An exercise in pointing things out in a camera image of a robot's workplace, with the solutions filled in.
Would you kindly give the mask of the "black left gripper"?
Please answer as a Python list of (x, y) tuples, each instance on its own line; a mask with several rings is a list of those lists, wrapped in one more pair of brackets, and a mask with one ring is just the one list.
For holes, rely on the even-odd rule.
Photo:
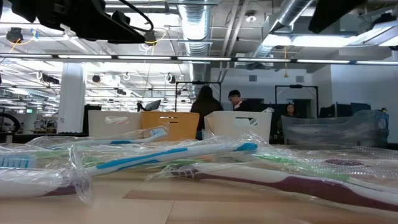
[(123, 12), (104, 13), (104, 0), (37, 1), (37, 18), (48, 28), (66, 31), (90, 41), (107, 40), (111, 44), (142, 44), (145, 37), (129, 25)]

